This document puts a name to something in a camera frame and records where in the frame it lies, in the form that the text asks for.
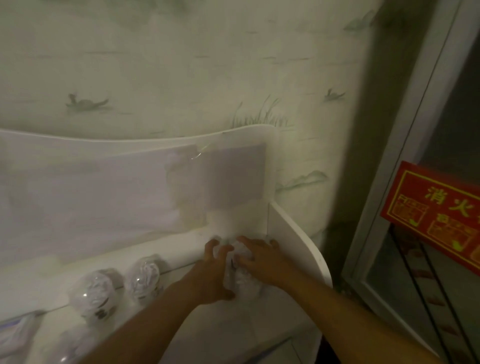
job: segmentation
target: painted wall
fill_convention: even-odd
[[[3,0],[0,127],[131,139],[273,124],[281,131],[280,205],[310,236],[333,219],[355,222],[415,60],[412,39],[421,33],[406,30],[408,11],[398,5],[378,37],[371,22],[380,6],[381,0]],[[372,57],[374,47],[385,55]],[[389,55],[396,66],[382,73]],[[385,77],[370,82],[372,59]],[[385,80],[389,91],[377,88],[365,100],[365,85]],[[370,111],[360,118],[369,125],[356,139],[362,105]],[[354,178],[345,174],[352,152]],[[347,192],[339,207],[341,182]]]

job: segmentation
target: white board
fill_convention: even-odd
[[[201,256],[205,242],[213,235],[231,236],[238,232],[266,233],[268,201],[274,196],[277,138],[276,129],[267,125],[255,125],[191,138],[132,141],[69,139],[0,131],[0,173],[3,173],[3,176],[10,175],[12,171],[25,174],[46,169],[58,170],[64,166],[71,168],[73,165],[85,165],[92,160],[104,161],[122,156],[130,158],[133,153],[146,152],[144,155],[150,156],[150,153],[160,149],[188,146],[196,148],[196,155],[192,158],[202,159],[209,166],[196,180],[203,189],[202,194],[206,196],[205,226],[181,234],[162,236],[159,239],[139,236],[142,238],[141,244],[74,263],[65,264],[56,254],[47,250],[44,256],[36,255],[34,259],[3,267],[0,270],[2,297],[0,318],[36,309],[51,310],[66,305],[66,290],[81,275],[95,269],[112,267],[122,273],[137,258],[157,253],[165,262],[165,270],[172,270],[197,260]],[[250,176],[249,172],[257,174],[255,171],[258,171],[258,165],[250,169],[255,164],[254,158],[252,159],[251,155],[249,157],[248,153],[242,157],[242,150],[249,148],[251,151],[258,146],[263,146],[265,156],[262,165],[264,174],[260,179],[261,193],[245,194],[245,191],[249,190],[245,181],[254,176],[253,174]],[[244,176],[235,174],[239,170],[244,171]],[[126,245],[137,243],[131,237],[127,240],[129,242]],[[32,239],[31,248],[37,249],[35,245],[37,243],[38,241]],[[6,245],[4,243],[0,245],[0,253],[7,248]]]

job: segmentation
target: wall mural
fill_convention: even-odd
[[[381,2],[3,0],[0,127],[131,139],[274,125],[277,199],[312,235],[328,224]]]

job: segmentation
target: plastic packaged item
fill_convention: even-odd
[[[70,305],[90,325],[107,320],[119,304],[112,280],[100,271],[83,276],[68,291],[68,296]]]
[[[44,349],[45,364],[75,364],[100,343],[99,333],[85,325],[60,334],[53,346]]]
[[[35,333],[36,314],[36,312],[32,312],[0,322],[0,358],[20,353],[26,349]]]
[[[236,239],[230,241],[229,244],[234,247],[234,250],[227,254],[223,285],[228,290],[235,292],[238,300],[254,300],[260,295],[263,284],[253,277],[246,269],[239,267],[234,260],[235,255],[242,255],[247,259],[251,259],[252,252],[245,246],[245,244]],[[221,245],[214,248],[215,257],[218,256],[218,250]]]
[[[163,290],[157,263],[159,259],[157,255],[141,258],[125,274],[125,290],[139,304],[149,304]]]

